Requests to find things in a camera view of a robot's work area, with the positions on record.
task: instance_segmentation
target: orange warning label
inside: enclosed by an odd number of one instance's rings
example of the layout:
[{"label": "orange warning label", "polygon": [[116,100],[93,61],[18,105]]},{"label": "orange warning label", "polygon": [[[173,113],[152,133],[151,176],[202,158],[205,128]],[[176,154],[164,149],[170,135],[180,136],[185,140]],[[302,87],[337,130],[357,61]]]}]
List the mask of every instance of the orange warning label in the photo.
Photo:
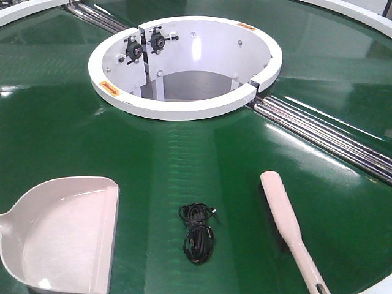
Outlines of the orange warning label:
[{"label": "orange warning label", "polygon": [[250,25],[248,25],[246,23],[238,23],[238,25],[242,26],[243,28],[250,29],[251,31],[256,30],[256,28],[254,26],[250,26]]},{"label": "orange warning label", "polygon": [[109,83],[108,81],[101,81],[99,83],[102,87],[105,88],[106,91],[108,91],[112,96],[119,96],[121,94],[121,92],[119,91],[119,89],[117,89],[116,87],[114,87],[111,83]]}]

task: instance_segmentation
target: bristles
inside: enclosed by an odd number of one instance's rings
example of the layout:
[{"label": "bristles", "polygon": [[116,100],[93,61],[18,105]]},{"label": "bristles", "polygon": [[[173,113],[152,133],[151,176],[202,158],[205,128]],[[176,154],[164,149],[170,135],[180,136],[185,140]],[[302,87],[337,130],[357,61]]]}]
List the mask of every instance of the bristles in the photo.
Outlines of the bristles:
[{"label": "bristles", "polygon": [[271,230],[272,230],[272,233],[275,237],[277,247],[279,248],[280,251],[290,252],[290,249],[288,248],[287,243],[284,241],[283,237],[281,236],[281,234],[279,233],[279,231],[276,227],[274,217],[273,217],[272,212],[270,210],[270,206],[268,204],[268,200],[265,195],[263,185],[261,183],[258,185],[258,190],[259,190],[260,196],[263,200],[262,202],[264,203],[264,207],[265,207],[267,215],[268,215],[268,222],[271,225]]}]

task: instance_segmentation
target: coiled black cable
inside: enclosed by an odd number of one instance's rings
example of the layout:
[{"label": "coiled black cable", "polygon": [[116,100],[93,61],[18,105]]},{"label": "coiled black cable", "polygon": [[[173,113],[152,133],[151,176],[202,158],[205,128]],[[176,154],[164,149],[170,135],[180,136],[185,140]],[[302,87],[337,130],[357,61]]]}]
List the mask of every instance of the coiled black cable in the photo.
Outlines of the coiled black cable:
[{"label": "coiled black cable", "polygon": [[193,263],[205,263],[212,254],[214,233],[206,222],[215,212],[214,208],[204,203],[184,205],[178,210],[178,215],[188,227],[183,251]]}]

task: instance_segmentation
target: hand brush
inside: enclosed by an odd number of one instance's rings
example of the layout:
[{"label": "hand brush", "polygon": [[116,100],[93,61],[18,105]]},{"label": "hand brush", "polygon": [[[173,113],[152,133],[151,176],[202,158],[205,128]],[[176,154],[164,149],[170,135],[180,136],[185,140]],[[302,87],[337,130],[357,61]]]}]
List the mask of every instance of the hand brush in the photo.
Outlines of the hand brush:
[{"label": "hand brush", "polygon": [[302,241],[300,225],[284,189],[281,177],[275,171],[266,171],[260,175],[260,179],[276,227],[290,248],[309,293],[330,294]]}]

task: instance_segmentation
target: hole in handle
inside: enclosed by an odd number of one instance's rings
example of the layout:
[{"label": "hole in handle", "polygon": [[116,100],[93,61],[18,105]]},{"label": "hole in handle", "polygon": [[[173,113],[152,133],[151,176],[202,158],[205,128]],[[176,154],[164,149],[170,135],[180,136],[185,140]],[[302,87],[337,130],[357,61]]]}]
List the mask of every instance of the hole in handle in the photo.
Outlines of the hole in handle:
[{"label": "hole in handle", "polygon": [[319,294],[327,294],[324,286],[322,284],[316,284],[317,291]]}]

